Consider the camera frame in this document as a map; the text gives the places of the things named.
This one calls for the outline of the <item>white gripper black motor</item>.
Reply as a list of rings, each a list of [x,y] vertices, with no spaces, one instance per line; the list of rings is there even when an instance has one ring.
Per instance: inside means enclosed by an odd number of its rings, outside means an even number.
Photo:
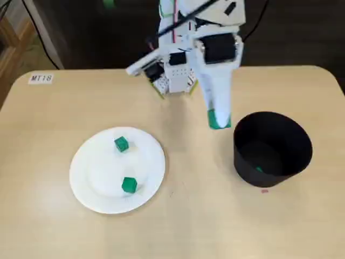
[[[208,111],[210,127],[231,127],[231,72],[240,67],[244,43],[236,33],[198,37],[193,41],[190,65]]]

